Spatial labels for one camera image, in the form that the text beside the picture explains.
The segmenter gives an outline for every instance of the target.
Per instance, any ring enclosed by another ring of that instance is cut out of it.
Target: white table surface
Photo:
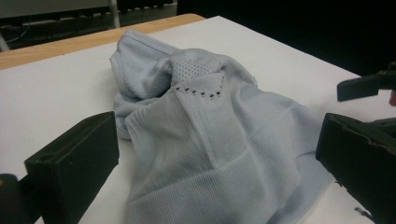
[[[151,36],[181,49],[229,55],[257,78],[260,89],[288,96],[322,117],[326,112],[362,121],[396,117],[389,91],[338,103],[336,85],[356,75],[221,17]],[[23,178],[25,159],[79,121],[112,110],[118,88],[109,57],[115,50],[111,43],[0,71],[0,173]],[[130,142],[119,143],[120,164],[80,223],[125,222],[134,153]],[[354,211],[357,206],[331,184],[301,223],[371,223]]]

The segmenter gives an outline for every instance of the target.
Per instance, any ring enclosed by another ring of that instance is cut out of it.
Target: crumpled cloth
[[[110,61],[136,155],[128,223],[296,223],[332,179],[321,120],[236,60],[127,31]]]

